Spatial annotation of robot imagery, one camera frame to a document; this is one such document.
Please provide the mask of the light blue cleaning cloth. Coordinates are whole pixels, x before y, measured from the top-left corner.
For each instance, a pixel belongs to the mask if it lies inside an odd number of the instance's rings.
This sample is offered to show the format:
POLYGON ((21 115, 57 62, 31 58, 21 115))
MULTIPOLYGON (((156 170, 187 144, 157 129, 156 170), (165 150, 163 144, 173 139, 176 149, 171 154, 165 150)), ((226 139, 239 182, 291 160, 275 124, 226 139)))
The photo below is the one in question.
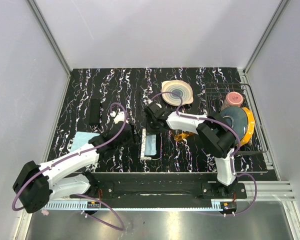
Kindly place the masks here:
POLYGON ((157 154, 157 136, 155 134, 146 135, 145 137, 145 156, 155 156, 157 154))

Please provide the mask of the amber sunglasses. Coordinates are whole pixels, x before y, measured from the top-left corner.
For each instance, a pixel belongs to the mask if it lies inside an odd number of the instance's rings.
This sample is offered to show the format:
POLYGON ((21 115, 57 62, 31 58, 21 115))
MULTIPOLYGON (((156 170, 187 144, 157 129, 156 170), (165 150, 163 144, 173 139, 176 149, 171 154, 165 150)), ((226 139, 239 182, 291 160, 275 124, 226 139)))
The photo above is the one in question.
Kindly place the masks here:
POLYGON ((174 140, 175 140, 176 142, 184 141, 184 140, 186 140, 188 137, 191 137, 191 136, 193 136, 193 135, 194 135, 193 132, 183 132, 183 133, 180 133, 180 134, 177 134, 177 135, 175 135, 175 134, 172 133, 172 136, 173 136, 173 138, 174 138, 174 140))

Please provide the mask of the white geometric glasses case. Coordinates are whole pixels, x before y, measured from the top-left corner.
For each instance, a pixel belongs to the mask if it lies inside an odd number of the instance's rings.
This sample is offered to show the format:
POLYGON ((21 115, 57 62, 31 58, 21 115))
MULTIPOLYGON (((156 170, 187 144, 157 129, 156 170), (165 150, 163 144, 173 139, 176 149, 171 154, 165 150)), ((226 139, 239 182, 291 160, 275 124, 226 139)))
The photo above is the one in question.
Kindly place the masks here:
POLYGON ((162 158, 162 138, 160 134, 148 134, 145 128, 141 132, 140 160, 157 161, 162 158))

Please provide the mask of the black rectangular glasses case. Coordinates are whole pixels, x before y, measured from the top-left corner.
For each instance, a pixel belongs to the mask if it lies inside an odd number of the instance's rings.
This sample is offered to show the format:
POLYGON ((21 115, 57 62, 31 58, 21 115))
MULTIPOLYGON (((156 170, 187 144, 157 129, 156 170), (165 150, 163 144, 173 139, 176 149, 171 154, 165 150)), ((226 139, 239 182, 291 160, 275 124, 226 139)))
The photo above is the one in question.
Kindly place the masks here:
POLYGON ((89 125, 98 126, 100 124, 101 101, 99 99, 91 99, 89 105, 89 125))

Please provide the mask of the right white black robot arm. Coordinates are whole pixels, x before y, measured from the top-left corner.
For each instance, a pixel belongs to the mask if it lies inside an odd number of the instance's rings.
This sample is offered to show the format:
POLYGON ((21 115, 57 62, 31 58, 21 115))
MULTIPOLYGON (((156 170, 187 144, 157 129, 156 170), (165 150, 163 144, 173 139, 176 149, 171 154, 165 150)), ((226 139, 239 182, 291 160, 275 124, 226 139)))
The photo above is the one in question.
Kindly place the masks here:
POLYGON ((235 192, 237 176, 234 170, 235 146, 240 143, 238 134, 215 112, 212 115, 180 113, 151 102, 144 108, 149 126, 155 131, 182 130, 199 136, 204 152, 214 157, 217 184, 213 187, 222 198, 235 192))

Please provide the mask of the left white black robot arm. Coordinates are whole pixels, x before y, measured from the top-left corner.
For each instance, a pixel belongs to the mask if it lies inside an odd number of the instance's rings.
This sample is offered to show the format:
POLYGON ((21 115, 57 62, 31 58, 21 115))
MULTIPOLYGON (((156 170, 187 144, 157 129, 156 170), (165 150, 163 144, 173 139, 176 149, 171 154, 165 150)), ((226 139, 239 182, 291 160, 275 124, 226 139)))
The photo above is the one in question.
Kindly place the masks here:
POLYGON ((40 164, 33 160, 25 163, 12 186, 16 194, 12 209, 25 210, 30 214, 57 198, 75 194, 93 198, 98 193, 98 186, 89 173, 75 177, 69 175, 112 156, 118 148, 130 147, 137 142, 135 126, 120 121, 62 157, 40 164))

